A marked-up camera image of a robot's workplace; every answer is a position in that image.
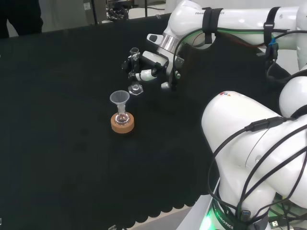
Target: black cable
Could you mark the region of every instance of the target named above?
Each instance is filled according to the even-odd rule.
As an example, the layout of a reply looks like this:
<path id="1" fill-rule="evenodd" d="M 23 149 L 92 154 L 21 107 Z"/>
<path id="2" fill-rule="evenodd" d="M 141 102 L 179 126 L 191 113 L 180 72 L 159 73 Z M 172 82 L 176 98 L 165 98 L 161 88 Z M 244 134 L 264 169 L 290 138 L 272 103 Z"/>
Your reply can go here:
<path id="1" fill-rule="evenodd" d="M 175 48 L 175 51 L 174 51 L 174 56 L 173 56 L 173 74 L 171 73 L 170 74 L 170 77 L 175 79 L 175 72 L 176 72 L 176 67 L 175 67 L 175 58 L 176 58 L 176 55 L 177 55 L 177 50 L 178 48 L 180 47 L 181 43 L 183 42 L 184 39 L 186 39 L 188 36 L 192 35 L 193 33 L 196 33 L 196 32 L 200 32 L 201 29 L 197 29 L 197 30 L 193 30 L 192 32 L 186 34 L 185 36 L 183 36 L 180 41 L 178 42 L 176 48 Z"/>
<path id="2" fill-rule="evenodd" d="M 284 208 L 284 204 L 283 203 L 282 203 L 282 207 L 283 207 L 284 217 L 285 217 L 286 222 L 287 222 L 287 228 L 288 228 L 288 230 L 290 230 L 290 223 L 289 223 L 289 220 L 288 220 L 288 215 L 287 215 L 286 209 Z"/>
<path id="3" fill-rule="evenodd" d="M 304 76 L 304 75 L 307 76 L 307 69 L 301 70 L 301 71 L 299 71 L 295 74 L 292 74 L 289 77 L 286 77 L 286 78 L 283 78 L 283 79 L 275 79 L 275 80 L 280 82 L 280 83 L 286 84 L 289 80 L 296 78 L 296 77 L 299 77 L 299 76 Z"/>
<path id="4" fill-rule="evenodd" d="M 212 156 L 212 161 L 211 161 L 211 164 L 209 166 L 209 169 L 208 169 L 208 180 L 207 180 L 207 187 L 208 187 L 208 192 L 210 193 L 210 195 L 213 197 L 213 199 L 215 199 L 216 201 L 218 201 L 219 203 L 223 204 L 223 205 L 226 205 L 228 207 L 231 207 L 233 208 L 234 210 L 236 210 L 236 207 L 221 200 L 220 198 L 218 198 L 214 193 L 213 191 L 211 190 L 210 188 L 210 172 L 211 172 L 211 168 L 213 166 L 213 163 L 215 162 L 215 157 L 217 156 L 217 154 L 222 150 L 222 148 L 224 148 L 230 141 L 232 141 L 234 138 L 236 138 L 237 136 L 239 136 L 240 134 L 244 133 L 247 131 L 247 128 L 243 128 L 239 131 L 237 131 L 236 133 L 234 133 L 233 135 L 231 135 L 229 138 L 227 138 L 213 153 L 213 156 Z"/>
<path id="5" fill-rule="evenodd" d="M 270 211 L 271 211 L 272 213 L 274 213 L 275 215 L 277 215 L 277 217 L 283 218 L 283 214 L 281 214 L 281 213 L 275 211 L 274 209 L 270 208 Z M 291 212 L 290 209 L 287 210 L 287 213 L 290 214 L 291 216 L 299 217 L 299 215 L 297 215 L 297 214 Z"/>
<path id="6" fill-rule="evenodd" d="M 264 32 L 264 29 L 255 29 L 255 30 L 249 30 L 249 29 L 227 29 L 218 27 L 218 30 L 227 30 L 227 31 L 233 31 L 233 32 Z M 273 29 L 273 32 L 277 33 L 287 33 L 289 29 Z"/>
<path id="7" fill-rule="evenodd" d="M 290 34 L 307 34 L 307 30 L 292 30 L 292 31 L 288 31 L 288 32 L 285 32 L 283 34 L 280 34 L 280 35 L 276 36 L 275 39 L 283 37 L 283 36 L 286 36 L 286 35 L 290 35 Z M 264 45 L 265 45 L 264 43 L 261 43 L 261 44 L 258 44 L 256 46 L 264 46 Z"/>
<path id="8" fill-rule="evenodd" d="M 151 7 L 151 6 L 147 6 L 147 8 L 148 9 L 158 10 L 158 11 L 165 11 L 165 9 L 155 8 L 155 7 Z"/>
<path id="9" fill-rule="evenodd" d="M 296 133 L 304 130 L 307 128 L 307 125 L 304 125 L 294 131 L 292 131 L 291 133 L 287 134 L 285 137 L 283 137 L 282 139 L 280 139 L 276 144 L 274 144 L 259 160 L 259 162 L 255 165 L 255 167 L 251 170 L 250 174 L 248 175 L 247 180 L 245 181 L 243 190 L 242 190 L 242 194 L 241 194 L 241 198 L 240 201 L 237 205 L 237 210 L 236 210 L 236 216 L 240 219 L 240 215 L 241 215 L 241 209 L 242 209 L 242 203 L 244 201 L 245 198 L 245 194 L 247 191 L 247 187 L 248 187 L 248 183 L 250 182 L 251 178 L 253 177 L 253 175 L 255 174 L 256 170 L 260 167 L 260 165 L 264 162 L 264 160 L 275 150 L 277 149 L 277 147 L 279 147 L 282 143 L 284 143 L 287 139 L 289 139 L 290 137 L 292 137 L 293 135 L 295 135 Z"/>
<path id="10" fill-rule="evenodd" d="M 304 147 L 304 148 L 302 148 L 302 149 L 301 149 L 300 151 L 298 151 L 296 154 L 299 154 L 299 153 L 302 154 L 302 153 L 303 153 L 304 151 L 306 151 L 306 150 L 307 150 L 307 146 Z M 266 206 L 262 207 L 261 209 L 259 209 L 258 212 L 256 213 L 256 215 L 251 219 L 251 221 L 248 221 L 248 223 L 254 223 L 254 222 L 256 222 L 256 221 L 262 219 L 262 218 L 263 218 L 263 215 L 262 215 L 262 216 L 259 216 L 259 217 L 257 217 L 257 215 L 259 215 L 259 213 L 260 213 L 263 209 L 265 209 L 265 208 L 267 208 L 267 207 L 270 207 L 270 206 L 272 206 L 272 205 L 276 205 L 276 204 L 282 203 L 282 202 L 287 201 L 287 200 L 289 200 L 289 199 L 291 198 L 293 192 L 295 191 L 295 189 L 296 189 L 298 183 L 300 182 L 300 180 L 301 180 L 301 178 L 302 178 L 302 175 L 303 175 L 304 170 L 305 170 L 305 167 L 306 167 L 306 163 L 307 163 L 307 154 L 305 154 L 305 158 L 304 158 L 304 161 L 303 161 L 303 165 L 302 165 L 301 171 L 300 171 L 300 173 L 299 173 L 299 175 L 298 175 L 298 177 L 297 177 L 297 180 L 296 180 L 296 182 L 295 182 L 295 184 L 294 184 L 294 186 L 293 186 L 293 188 L 292 188 L 290 194 L 289 194 L 285 199 L 282 199 L 282 200 L 280 200 L 280 201 L 277 201 L 277 202 L 274 202 L 274 203 L 272 203 L 272 204 L 266 205 Z"/>
<path id="11" fill-rule="evenodd" d="M 271 171 L 269 171 L 267 174 L 265 174 L 260 180 L 258 180 L 250 189 L 249 191 L 245 194 L 244 199 L 246 199 L 254 190 L 262 184 L 266 179 L 268 179 L 270 176 L 272 176 L 274 173 L 276 173 L 278 170 L 286 166 L 288 163 L 293 161 L 295 158 L 298 156 L 302 155 L 304 152 L 307 151 L 307 146 L 303 147 L 300 151 L 289 157 L 288 159 L 284 160 L 282 163 L 277 165 L 275 168 L 273 168 Z"/>
<path id="12" fill-rule="evenodd" d="M 194 47 L 193 45 L 194 45 L 194 42 L 196 41 L 196 39 L 197 39 L 200 35 L 202 35 L 202 34 L 203 34 L 203 32 L 200 33 L 199 35 L 197 35 L 197 36 L 194 38 L 194 40 L 193 40 L 193 42 L 192 42 L 192 47 Z"/>
<path id="13" fill-rule="evenodd" d="M 271 71 L 271 69 L 276 65 L 276 59 L 274 60 L 274 62 L 271 64 L 271 66 L 269 67 L 268 71 L 267 71 L 267 79 L 269 79 L 269 73 Z"/>

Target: glass funnel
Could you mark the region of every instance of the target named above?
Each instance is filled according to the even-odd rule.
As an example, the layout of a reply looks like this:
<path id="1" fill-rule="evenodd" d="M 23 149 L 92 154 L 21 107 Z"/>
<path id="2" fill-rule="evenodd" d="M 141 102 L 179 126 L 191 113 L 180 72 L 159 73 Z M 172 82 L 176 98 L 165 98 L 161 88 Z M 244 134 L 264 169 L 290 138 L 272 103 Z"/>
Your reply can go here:
<path id="1" fill-rule="evenodd" d="M 115 122 L 119 125 L 124 125 L 130 120 L 129 115 L 126 113 L 125 110 L 126 102 L 129 97 L 129 93 L 124 90 L 115 91 L 110 96 L 110 101 L 116 104 L 118 108 L 118 113 L 115 116 Z"/>

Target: white robotic arm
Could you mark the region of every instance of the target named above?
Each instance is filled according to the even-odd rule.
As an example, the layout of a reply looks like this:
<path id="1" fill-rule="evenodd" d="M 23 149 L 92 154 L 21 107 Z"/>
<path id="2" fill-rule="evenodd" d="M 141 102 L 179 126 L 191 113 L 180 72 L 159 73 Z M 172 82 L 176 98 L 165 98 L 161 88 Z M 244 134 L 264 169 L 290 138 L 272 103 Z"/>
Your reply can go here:
<path id="1" fill-rule="evenodd" d="M 177 46 L 177 51 L 180 50 L 180 40 L 183 37 L 193 31 L 198 31 L 186 38 L 184 42 L 197 49 L 206 49 L 211 45 L 204 43 L 205 35 L 201 34 L 205 11 L 200 5 L 183 0 L 171 14 L 163 35 L 149 34 L 147 36 L 147 40 L 157 46 L 157 54 L 167 62 L 163 73 L 167 76 L 166 83 L 168 84 L 164 83 L 163 88 L 171 88 L 173 75 L 177 74 L 173 70 L 173 59 L 175 59 L 176 69 L 183 65 L 184 60 L 174 54 Z M 218 19 L 218 32 L 234 35 L 251 45 L 262 44 L 264 37 L 263 32 L 260 31 L 263 30 L 269 11 L 270 9 L 222 10 Z M 306 15 L 307 4 L 301 7 L 281 7 L 275 16 L 274 29 L 275 31 L 306 30 Z M 279 32 L 272 33 L 274 37 L 280 34 Z M 307 64 L 306 36 L 307 34 L 288 34 L 278 38 L 280 49 L 297 50 L 299 69 Z M 152 58 L 152 61 L 153 63 L 158 62 L 156 56 Z"/>
<path id="2" fill-rule="evenodd" d="M 147 40 L 157 46 L 157 54 L 145 51 L 142 58 L 154 69 L 138 73 L 132 67 L 130 75 L 133 76 L 133 80 L 151 81 L 156 78 L 153 73 L 156 73 L 155 70 L 158 69 L 168 77 L 163 88 L 171 88 L 173 76 L 179 75 L 174 70 L 174 66 L 178 69 L 184 62 L 176 52 L 180 50 L 182 40 L 185 39 L 185 43 L 197 49 L 205 49 L 211 45 L 204 43 L 204 34 L 201 34 L 205 11 L 194 2 L 183 0 L 171 14 L 163 35 L 149 34 L 147 36 Z M 270 9 L 222 10 L 217 30 L 220 33 L 234 35 L 251 45 L 262 44 L 263 46 L 264 36 L 261 31 L 263 31 L 269 11 Z M 279 48 L 296 50 L 299 69 L 307 69 L 307 34 L 306 32 L 291 33 L 291 31 L 307 30 L 307 3 L 301 7 L 279 8 L 274 20 L 274 29 L 272 36 L 278 38 Z M 279 37 L 282 32 L 278 30 L 286 30 L 288 34 Z M 283 89 L 280 96 L 283 116 L 290 117 L 296 110 L 307 105 L 306 76 L 304 71 L 303 75 L 300 74 L 299 77 L 291 79 Z M 279 115 L 237 92 L 222 92 L 206 107 L 202 118 L 202 128 L 212 151 L 215 151 L 224 140 L 251 122 L 276 116 Z M 246 132 L 226 145 L 216 157 L 221 178 L 219 187 L 221 199 L 237 206 L 248 175 L 261 160 L 263 154 L 281 138 L 306 124 L 307 115 L 303 115 L 296 121 L 288 121 L 277 127 L 253 133 Z M 266 173 L 306 145 L 306 131 L 301 131 L 287 139 L 261 164 L 251 178 L 248 190 Z M 251 217 L 261 215 L 267 209 L 260 213 L 258 210 L 271 204 L 276 192 L 287 196 L 300 174 L 304 158 L 305 153 L 269 177 L 249 195 L 243 202 L 242 208 L 249 210 Z M 306 195 L 307 170 L 304 171 L 291 201 L 307 208 Z"/>

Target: black tablecloth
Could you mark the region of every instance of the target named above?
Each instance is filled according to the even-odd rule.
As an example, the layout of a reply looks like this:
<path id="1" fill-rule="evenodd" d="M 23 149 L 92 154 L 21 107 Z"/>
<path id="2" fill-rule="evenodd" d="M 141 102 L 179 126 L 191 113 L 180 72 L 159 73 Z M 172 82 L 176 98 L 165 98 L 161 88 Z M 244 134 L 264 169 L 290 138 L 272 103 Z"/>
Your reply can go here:
<path id="1" fill-rule="evenodd" d="M 4 230 L 130 227 L 206 194 L 211 151 L 206 104 L 234 90 L 278 111 L 256 50 L 221 37 L 185 48 L 178 91 L 144 85 L 126 108 L 128 135 L 111 130 L 109 96 L 127 90 L 132 47 L 154 51 L 169 15 L 0 41 L 0 218 Z M 215 173 L 213 184 L 218 175 Z"/>

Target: person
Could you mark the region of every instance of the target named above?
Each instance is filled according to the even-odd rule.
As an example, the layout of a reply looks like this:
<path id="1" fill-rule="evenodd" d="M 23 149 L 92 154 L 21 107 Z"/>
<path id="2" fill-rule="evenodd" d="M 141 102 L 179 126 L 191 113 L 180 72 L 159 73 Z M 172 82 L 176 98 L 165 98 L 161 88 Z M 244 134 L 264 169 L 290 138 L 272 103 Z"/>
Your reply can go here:
<path id="1" fill-rule="evenodd" d="M 9 37 L 7 20 L 19 36 L 42 32 L 38 0 L 0 0 L 0 38 Z"/>

